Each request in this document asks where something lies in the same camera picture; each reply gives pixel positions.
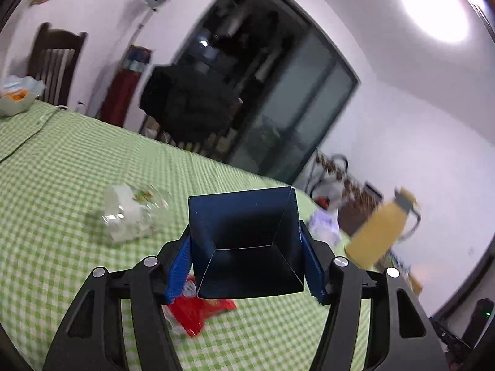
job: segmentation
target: sliding glass door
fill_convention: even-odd
[[[291,183],[356,84],[333,47],[311,31],[239,141],[229,164]]]

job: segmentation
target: black box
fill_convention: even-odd
[[[189,223],[199,297],[303,291],[303,246],[292,187],[190,197]]]

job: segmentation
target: black jacket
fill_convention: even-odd
[[[234,91],[191,66],[156,66],[140,107],[176,142],[204,142],[226,130],[239,107]]]

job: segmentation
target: glass panel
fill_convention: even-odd
[[[281,135],[300,116],[331,58],[327,44],[312,33],[306,37],[237,147],[232,166],[259,173],[261,163],[281,142]]]
[[[329,125],[342,110],[352,90],[353,79],[337,63],[309,109],[290,134],[266,176],[289,181],[308,152],[320,142]]]

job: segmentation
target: round ceiling lamp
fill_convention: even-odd
[[[440,41],[455,43],[466,38],[468,22],[459,0],[402,0],[419,27]]]

